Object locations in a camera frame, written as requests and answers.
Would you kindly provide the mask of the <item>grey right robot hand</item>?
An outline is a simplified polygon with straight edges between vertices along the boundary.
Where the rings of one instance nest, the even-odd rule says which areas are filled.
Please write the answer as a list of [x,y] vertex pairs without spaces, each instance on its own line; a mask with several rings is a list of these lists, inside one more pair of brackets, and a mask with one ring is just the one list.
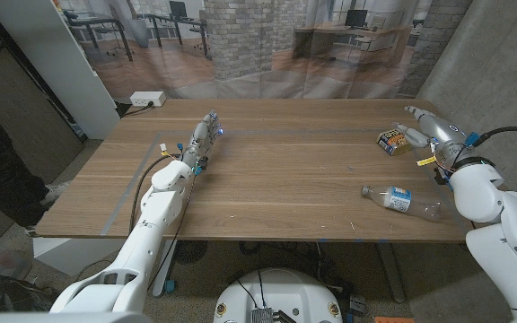
[[404,126],[398,122],[392,125],[406,140],[417,148],[430,148],[442,168],[456,171],[459,153],[465,152],[465,133],[451,122],[436,116],[434,113],[415,106],[406,106],[417,121],[419,129]]

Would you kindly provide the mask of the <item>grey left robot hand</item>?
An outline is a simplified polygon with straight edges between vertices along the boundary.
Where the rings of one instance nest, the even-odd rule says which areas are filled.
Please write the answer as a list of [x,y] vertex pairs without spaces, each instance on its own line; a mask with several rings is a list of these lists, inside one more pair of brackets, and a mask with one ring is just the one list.
[[222,134],[219,117],[214,110],[211,110],[194,128],[188,146],[182,151],[180,160],[186,163],[195,175],[199,175],[206,169],[208,155],[215,140]]

